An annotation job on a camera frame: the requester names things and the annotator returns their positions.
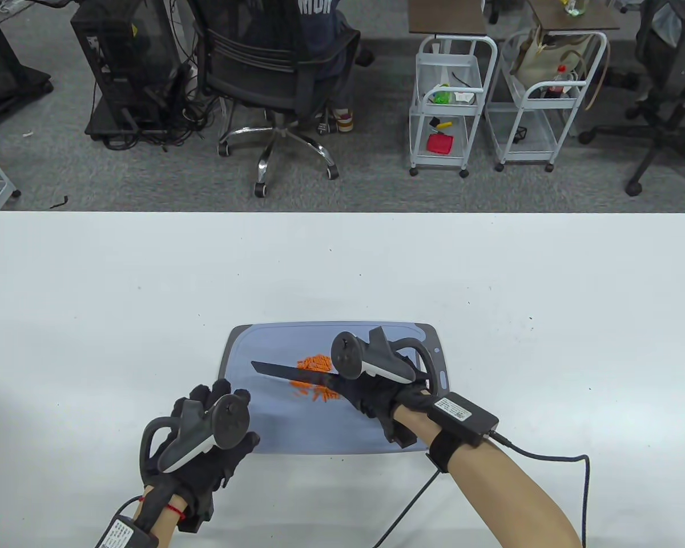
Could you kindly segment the person's left hand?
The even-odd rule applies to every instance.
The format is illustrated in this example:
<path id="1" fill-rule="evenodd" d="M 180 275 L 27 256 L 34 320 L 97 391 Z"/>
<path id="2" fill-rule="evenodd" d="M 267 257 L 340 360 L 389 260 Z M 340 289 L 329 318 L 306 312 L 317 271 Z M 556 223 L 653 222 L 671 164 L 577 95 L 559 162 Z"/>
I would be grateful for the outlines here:
<path id="1" fill-rule="evenodd" d="M 176 400 L 154 418 L 140 441 L 145 487 L 136 524 L 158 541 L 175 531 L 196 533 L 213 514 L 213 494 L 228 485 L 261 438 L 249 430 L 249 391 L 221 378 Z"/>

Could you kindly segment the person's right hand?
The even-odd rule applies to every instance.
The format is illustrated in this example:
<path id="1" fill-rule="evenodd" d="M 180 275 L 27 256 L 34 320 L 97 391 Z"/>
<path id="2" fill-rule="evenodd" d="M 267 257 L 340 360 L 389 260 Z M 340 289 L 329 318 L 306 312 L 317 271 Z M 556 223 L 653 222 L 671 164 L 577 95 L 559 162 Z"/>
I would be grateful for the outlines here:
<path id="1" fill-rule="evenodd" d="M 365 373 L 353 380 L 337 374 L 332 374 L 331 377 L 325 386 L 345 397 L 366 417 L 379 421 L 389 443 L 395 443 L 402 449 L 417 443 L 416 434 L 394 420 L 394 412 L 400 405 L 414 412 L 426 412 L 429 409 L 434 395 L 426 386 L 422 374 L 418 374 L 411 384 L 400 384 L 382 376 Z"/>

